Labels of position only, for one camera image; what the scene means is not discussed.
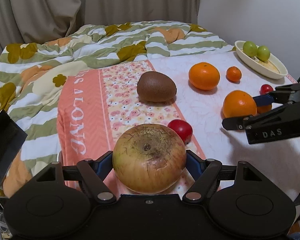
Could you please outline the striped floral duvet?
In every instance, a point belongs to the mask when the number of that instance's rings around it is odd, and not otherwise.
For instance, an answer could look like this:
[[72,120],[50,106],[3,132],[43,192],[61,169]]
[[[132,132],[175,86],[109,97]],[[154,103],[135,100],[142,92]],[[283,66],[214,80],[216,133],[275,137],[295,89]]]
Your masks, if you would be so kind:
[[0,55],[0,111],[27,138],[0,193],[11,197],[53,161],[97,159],[131,127],[181,118],[172,102],[147,105],[138,98],[136,85],[153,70],[153,59],[231,49],[216,34],[177,21],[89,24],[44,44],[7,45]]

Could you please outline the pink floral towel cloth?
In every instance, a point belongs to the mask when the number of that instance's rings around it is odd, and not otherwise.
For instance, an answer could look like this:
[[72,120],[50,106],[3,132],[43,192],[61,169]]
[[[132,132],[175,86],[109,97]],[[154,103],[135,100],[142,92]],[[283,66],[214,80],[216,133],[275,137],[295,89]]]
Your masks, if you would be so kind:
[[[220,73],[219,84],[213,90],[200,90],[189,81],[190,68],[201,62],[215,66]],[[232,66],[242,72],[238,83],[226,78],[226,71]],[[174,81],[175,102],[139,100],[136,85],[140,76],[151,70]],[[112,150],[119,136],[133,126],[167,125],[171,120],[182,119],[193,128],[188,149],[203,159],[217,159],[225,165],[246,160],[295,199],[300,192],[300,138],[249,145],[243,132],[222,128],[224,98],[233,90],[256,96],[266,83],[276,87],[289,80],[263,78],[234,51],[129,62],[70,74],[58,103],[59,158],[63,165],[97,159]]]

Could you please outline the green grape fruit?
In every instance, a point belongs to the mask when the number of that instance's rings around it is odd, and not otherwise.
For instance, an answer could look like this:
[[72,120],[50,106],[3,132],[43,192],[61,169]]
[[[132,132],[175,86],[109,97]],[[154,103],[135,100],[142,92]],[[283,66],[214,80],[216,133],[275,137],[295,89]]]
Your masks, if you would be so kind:
[[257,46],[252,41],[246,41],[243,44],[243,53],[248,55],[249,57],[255,57],[257,55]]
[[266,62],[270,58],[270,50],[267,46],[259,46],[257,48],[256,57],[263,62]]

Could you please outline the cream oval bowl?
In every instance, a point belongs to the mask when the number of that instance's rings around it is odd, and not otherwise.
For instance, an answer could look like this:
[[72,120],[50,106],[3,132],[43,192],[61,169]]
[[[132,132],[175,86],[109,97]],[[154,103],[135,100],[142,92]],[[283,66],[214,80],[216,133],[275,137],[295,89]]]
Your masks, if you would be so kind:
[[245,41],[236,41],[236,53],[238,57],[251,69],[270,79],[279,80],[288,75],[285,65],[273,54],[270,54],[268,61],[260,61],[257,57],[249,57],[243,52]]

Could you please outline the small mandarin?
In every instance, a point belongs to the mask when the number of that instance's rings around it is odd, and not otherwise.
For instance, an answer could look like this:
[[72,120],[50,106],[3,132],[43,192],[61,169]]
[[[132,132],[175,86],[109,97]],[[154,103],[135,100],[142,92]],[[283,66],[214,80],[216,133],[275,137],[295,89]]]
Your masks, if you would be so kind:
[[239,68],[232,66],[226,71],[226,78],[234,83],[238,83],[242,78],[242,72]]

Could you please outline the right green grape fruit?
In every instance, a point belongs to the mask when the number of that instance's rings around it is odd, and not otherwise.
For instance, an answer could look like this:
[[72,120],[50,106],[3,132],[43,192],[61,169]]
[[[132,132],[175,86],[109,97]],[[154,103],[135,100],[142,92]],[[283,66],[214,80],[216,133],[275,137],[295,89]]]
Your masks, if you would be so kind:
[[257,48],[256,57],[263,62],[266,62],[270,58],[270,50],[267,46],[259,46]]

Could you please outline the left green grape fruit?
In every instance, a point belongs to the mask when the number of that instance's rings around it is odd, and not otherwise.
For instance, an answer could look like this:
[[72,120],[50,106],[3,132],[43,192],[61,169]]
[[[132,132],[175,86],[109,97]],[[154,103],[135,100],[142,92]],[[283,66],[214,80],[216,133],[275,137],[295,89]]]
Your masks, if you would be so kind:
[[246,41],[243,44],[243,53],[248,55],[249,57],[255,57],[257,55],[257,46],[252,41]]

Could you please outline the black box left edge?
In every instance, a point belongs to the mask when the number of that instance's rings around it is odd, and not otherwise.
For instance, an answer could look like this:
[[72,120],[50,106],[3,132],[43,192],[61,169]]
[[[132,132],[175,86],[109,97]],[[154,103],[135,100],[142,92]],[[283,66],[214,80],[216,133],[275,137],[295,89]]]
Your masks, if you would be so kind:
[[26,137],[27,134],[2,109],[0,111],[0,187]]

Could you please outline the small cherry tomato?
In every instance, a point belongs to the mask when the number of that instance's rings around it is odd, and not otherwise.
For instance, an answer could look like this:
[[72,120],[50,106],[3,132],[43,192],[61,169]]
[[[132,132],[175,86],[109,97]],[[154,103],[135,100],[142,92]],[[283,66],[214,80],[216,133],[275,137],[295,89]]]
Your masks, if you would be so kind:
[[261,86],[260,88],[260,95],[264,95],[264,94],[267,94],[269,92],[272,92],[274,89],[273,87],[271,87],[271,85],[268,85],[268,84],[264,84]]

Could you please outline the large orange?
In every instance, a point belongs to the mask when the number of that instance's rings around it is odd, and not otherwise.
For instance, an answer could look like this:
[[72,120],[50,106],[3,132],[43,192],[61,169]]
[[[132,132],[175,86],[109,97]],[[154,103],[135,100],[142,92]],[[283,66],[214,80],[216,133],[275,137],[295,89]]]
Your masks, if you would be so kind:
[[220,73],[215,66],[201,62],[190,68],[189,81],[200,90],[213,90],[219,84]]

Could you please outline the brown kiwi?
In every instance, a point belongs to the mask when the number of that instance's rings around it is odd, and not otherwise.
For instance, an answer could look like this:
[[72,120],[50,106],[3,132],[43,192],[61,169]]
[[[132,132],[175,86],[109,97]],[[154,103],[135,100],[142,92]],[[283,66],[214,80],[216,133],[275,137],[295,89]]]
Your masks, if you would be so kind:
[[167,75],[150,71],[140,76],[136,91],[141,101],[165,102],[175,98],[177,87]]

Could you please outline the beige curtain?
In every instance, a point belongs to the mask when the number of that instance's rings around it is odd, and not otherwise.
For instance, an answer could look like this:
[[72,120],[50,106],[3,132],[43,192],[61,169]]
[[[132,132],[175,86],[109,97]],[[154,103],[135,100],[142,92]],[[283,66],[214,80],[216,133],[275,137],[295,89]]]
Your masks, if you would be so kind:
[[85,24],[196,23],[200,0],[0,0],[0,54],[10,43],[45,43]]

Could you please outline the yellow-red apple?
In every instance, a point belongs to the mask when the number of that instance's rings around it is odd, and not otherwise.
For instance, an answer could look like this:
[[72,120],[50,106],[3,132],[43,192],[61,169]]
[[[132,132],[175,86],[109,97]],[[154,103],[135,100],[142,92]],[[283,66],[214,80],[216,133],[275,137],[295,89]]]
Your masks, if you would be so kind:
[[127,188],[156,194],[171,187],[186,165],[186,148],[177,133],[160,124],[126,130],[113,149],[114,172]]

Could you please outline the large red tomato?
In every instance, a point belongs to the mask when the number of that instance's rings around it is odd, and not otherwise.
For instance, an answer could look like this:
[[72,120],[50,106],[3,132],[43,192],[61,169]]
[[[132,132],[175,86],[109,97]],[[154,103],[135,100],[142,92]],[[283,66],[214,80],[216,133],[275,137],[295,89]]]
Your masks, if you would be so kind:
[[179,135],[185,145],[191,141],[193,129],[192,126],[186,121],[175,119],[168,123],[168,127],[174,130],[177,135]]

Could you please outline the small orange behind gripper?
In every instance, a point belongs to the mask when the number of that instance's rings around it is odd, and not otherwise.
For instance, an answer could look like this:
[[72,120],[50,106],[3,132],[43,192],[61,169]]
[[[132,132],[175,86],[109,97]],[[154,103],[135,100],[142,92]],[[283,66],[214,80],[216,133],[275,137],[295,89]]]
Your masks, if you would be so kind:
[[272,104],[265,105],[265,106],[257,106],[257,113],[258,114],[267,113],[268,111],[271,111],[271,110],[272,110]]

